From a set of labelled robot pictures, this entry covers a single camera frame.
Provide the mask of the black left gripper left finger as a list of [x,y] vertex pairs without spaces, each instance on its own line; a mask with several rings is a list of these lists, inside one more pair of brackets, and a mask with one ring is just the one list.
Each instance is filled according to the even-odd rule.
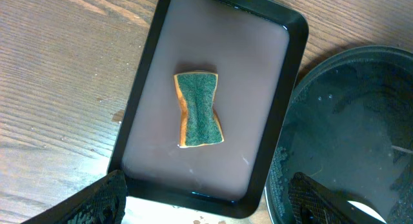
[[127,195],[125,175],[115,170],[23,224],[121,224]]

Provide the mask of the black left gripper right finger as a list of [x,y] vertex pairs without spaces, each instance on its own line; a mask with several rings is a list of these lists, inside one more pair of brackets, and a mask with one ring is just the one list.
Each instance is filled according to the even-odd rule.
[[296,172],[288,184],[288,199],[296,223],[300,224],[380,224],[302,172]]

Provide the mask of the mint green plate front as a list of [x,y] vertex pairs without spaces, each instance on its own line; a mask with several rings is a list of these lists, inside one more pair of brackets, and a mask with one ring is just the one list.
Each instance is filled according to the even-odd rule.
[[348,201],[350,204],[358,208],[359,210],[363,211],[364,213],[368,214],[369,216],[376,218],[377,220],[381,221],[382,223],[386,223],[383,217],[378,214],[374,209],[370,208],[369,206],[357,202],[357,201]]

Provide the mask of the green and orange sponge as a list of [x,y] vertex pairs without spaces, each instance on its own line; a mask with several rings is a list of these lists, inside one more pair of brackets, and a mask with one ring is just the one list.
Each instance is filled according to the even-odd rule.
[[202,147],[224,142],[221,124],[214,110],[218,74],[184,72],[174,75],[181,110],[180,148]]

